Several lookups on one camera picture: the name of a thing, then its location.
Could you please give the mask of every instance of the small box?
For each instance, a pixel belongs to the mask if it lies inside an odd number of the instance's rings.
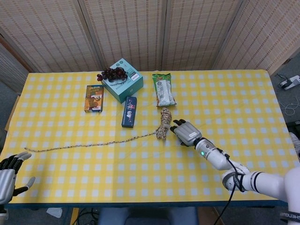
[[[122,67],[126,71],[127,80],[125,82],[122,80],[109,82],[106,79],[102,81],[102,84],[120,103],[123,103],[127,96],[133,95],[143,87],[143,77],[123,58],[111,66],[112,69],[116,67]]]
[[[136,97],[128,96],[126,98],[122,119],[122,127],[133,128],[133,125],[135,124],[136,103]]]
[[[103,107],[103,92],[102,85],[87,85],[84,103],[84,111],[86,113],[102,112]]]

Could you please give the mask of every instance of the gingham tablecloth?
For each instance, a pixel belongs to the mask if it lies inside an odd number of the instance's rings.
[[[164,71],[172,74],[176,106],[203,136],[251,171],[284,175],[299,166],[269,75],[264,70]],[[1,158],[24,147],[45,149],[123,140],[153,132],[160,124],[151,75],[141,72],[135,126],[122,128],[124,104],[105,90],[102,113],[83,110],[86,85],[97,72],[29,74],[10,123]],[[104,147],[33,153],[16,187],[31,176],[33,187],[12,203],[135,203],[227,201],[217,171],[173,133]],[[268,200],[236,192],[234,200]]]

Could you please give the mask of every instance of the teal box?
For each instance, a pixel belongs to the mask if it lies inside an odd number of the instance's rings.
[[[110,68],[122,67],[127,72],[127,80],[116,80],[109,82],[103,80],[103,86],[120,102],[123,103],[127,96],[131,96],[143,87],[143,76],[131,66],[125,59],[120,59]]]

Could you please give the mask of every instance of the snack bag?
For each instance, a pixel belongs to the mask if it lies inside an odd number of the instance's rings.
[[[154,82],[157,106],[175,105],[175,99],[171,93],[171,74],[152,74]]]

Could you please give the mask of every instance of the bunch of grapes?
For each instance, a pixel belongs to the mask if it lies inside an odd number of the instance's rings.
[[[125,80],[127,79],[127,74],[122,67],[116,67],[115,69],[106,68],[101,74],[97,74],[97,80],[102,81],[108,79],[109,82],[114,80]]]

